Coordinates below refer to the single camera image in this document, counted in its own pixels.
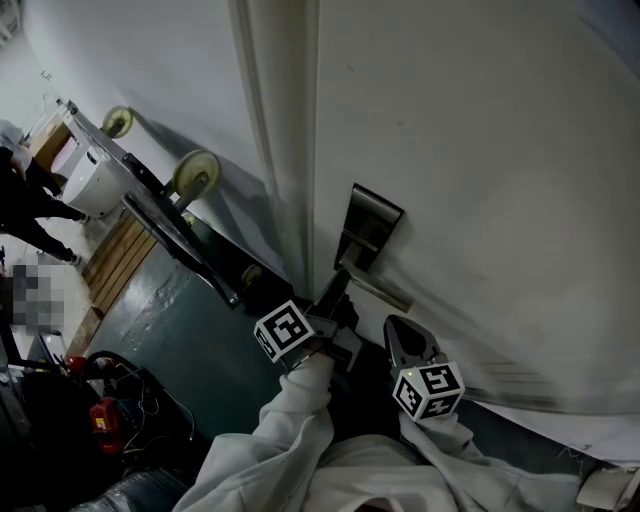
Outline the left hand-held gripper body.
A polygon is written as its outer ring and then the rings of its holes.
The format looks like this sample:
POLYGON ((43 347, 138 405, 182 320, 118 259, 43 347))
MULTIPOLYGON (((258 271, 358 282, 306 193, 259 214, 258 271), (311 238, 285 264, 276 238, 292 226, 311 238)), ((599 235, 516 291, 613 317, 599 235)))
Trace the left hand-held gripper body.
POLYGON ((258 320, 254 337, 272 363, 283 362, 305 342, 315 339, 336 361, 339 373, 352 370, 362 349, 361 339, 350 328, 303 313, 292 300, 258 320))

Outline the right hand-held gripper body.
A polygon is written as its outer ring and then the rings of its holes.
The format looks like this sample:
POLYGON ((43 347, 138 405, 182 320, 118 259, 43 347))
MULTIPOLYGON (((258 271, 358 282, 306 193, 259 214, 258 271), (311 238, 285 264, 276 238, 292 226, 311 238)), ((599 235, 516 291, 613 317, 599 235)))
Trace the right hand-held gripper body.
POLYGON ((400 371, 392 397, 412 421, 447 416, 465 392, 455 362, 400 371))

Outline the person's right forearm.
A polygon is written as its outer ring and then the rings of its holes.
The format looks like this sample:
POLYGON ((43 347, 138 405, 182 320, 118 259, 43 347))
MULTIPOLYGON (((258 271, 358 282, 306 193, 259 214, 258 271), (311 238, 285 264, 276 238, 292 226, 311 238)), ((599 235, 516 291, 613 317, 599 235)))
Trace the person's right forearm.
POLYGON ((458 421, 456 413, 414 422, 401 412, 399 425, 402 438, 425 457, 446 455, 480 465, 488 461, 476 447, 473 432, 458 421))

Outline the person's left forearm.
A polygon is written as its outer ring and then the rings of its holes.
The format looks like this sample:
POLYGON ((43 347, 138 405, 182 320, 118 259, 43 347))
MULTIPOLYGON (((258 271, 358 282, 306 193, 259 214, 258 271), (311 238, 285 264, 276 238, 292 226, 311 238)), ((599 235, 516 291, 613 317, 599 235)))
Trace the person's left forearm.
POLYGON ((310 444, 324 450, 333 437, 327 410, 334 360, 315 353, 280 378, 280 392, 259 414, 253 434, 284 449, 310 444))

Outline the silver door lock plate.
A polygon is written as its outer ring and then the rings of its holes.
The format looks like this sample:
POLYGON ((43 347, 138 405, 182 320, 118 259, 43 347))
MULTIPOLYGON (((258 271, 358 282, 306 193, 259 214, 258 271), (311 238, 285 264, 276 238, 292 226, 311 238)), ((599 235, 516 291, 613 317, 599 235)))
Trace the silver door lock plate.
POLYGON ((380 195, 354 184, 341 232, 334 269, 344 261, 367 271, 389 240, 405 211, 380 195))

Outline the white door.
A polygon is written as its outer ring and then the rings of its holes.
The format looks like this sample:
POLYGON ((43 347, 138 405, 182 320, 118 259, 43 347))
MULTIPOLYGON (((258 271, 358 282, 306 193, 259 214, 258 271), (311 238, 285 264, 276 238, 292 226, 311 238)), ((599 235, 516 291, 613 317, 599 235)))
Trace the white door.
POLYGON ((472 395, 640 413, 640 0, 320 0, 317 78, 314 285, 361 185, 472 395))

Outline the person's grey hoodie torso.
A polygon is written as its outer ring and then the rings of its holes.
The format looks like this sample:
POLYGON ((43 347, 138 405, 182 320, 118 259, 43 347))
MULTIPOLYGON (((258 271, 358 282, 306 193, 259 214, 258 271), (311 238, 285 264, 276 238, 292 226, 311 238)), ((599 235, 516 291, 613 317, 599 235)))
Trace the person's grey hoodie torso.
POLYGON ((330 442, 220 436, 175 512, 570 512, 579 488, 575 476, 425 457, 379 435, 330 442))

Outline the metal platform trolley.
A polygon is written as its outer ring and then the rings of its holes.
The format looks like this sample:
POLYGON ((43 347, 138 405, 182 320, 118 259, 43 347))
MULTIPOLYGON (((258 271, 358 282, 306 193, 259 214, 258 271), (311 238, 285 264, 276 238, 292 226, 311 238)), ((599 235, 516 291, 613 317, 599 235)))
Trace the metal platform trolley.
POLYGON ((219 158, 206 150, 195 150, 169 166, 148 164, 119 141, 127 122, 136 120, 128 108, 114 108, 97 126, 71 100, 61 112, 72 121, 91 149, 106 163, 122 188, 121 201, 164 249, 213 288, 234 309, 258 307, 259 285, 265 276, 258 261, 218 231, 200 237, 187 222, 190 206, 209 195, 221 177, 219 158))

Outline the wooden slat pallet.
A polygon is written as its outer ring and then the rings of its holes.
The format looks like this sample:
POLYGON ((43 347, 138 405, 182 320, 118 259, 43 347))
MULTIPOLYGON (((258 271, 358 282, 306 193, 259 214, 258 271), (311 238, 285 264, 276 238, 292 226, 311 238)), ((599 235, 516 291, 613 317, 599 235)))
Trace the wooden slat pallet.
POLYGON ((84 355, 107 313, 155 245, 156 239, 150 232, 122 209, 117 222, 82 270, 90 305, 66 357, 84 355))

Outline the red power tool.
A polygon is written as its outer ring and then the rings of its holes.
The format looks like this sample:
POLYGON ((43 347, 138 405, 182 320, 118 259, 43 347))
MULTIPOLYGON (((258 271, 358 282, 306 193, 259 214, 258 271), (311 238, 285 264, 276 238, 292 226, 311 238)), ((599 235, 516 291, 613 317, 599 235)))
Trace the red power tool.
POLYGON ((89 411, 93 436, 101 450, 107 455, 119 454, 123 451, 122 418, 117 401, 103 398, 93 405, 89 411))

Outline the beige rectangular object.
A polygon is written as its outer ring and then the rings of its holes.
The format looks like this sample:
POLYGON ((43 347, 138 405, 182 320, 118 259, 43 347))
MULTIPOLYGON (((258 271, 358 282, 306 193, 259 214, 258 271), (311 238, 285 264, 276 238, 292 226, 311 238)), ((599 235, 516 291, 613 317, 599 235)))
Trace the beige rectangular object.
POLYGON ((640 512, 640 468, 594 471, 576 502, 589 512, 640 512))

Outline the silver wrapped roll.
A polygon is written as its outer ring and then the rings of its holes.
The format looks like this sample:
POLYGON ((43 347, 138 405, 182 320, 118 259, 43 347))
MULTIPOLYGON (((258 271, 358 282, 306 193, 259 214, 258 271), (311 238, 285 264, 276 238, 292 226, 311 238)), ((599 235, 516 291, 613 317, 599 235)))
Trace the silver wrapped roll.
POLYGON ((172 512, 188 489, 172 472, 145 470, 130 474, 69 512, 172 512))

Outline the brown cardboard box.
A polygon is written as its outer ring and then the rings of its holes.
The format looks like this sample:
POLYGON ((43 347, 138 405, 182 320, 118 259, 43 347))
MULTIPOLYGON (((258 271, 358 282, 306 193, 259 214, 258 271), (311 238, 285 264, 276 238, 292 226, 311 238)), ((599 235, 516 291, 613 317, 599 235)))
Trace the brown cardboard box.
POLYGON ((52 173, 55 158, 71 137, 69 127, 63 121, 54 119, 31 141, 31 155, 43 169, 52 173))

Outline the black equipment frame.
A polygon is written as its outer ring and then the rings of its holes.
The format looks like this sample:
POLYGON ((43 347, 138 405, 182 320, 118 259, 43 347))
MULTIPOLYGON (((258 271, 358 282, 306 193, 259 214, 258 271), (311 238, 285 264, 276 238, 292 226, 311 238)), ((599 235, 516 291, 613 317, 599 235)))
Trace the black equipment frame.
POLYGON ((63 512, 59 480, 46 443, 27 414, 23 382, 59 366, 40 335, 33 340, 37 359, 22 355, 10 325, 0 318, 0 509, 63 512))

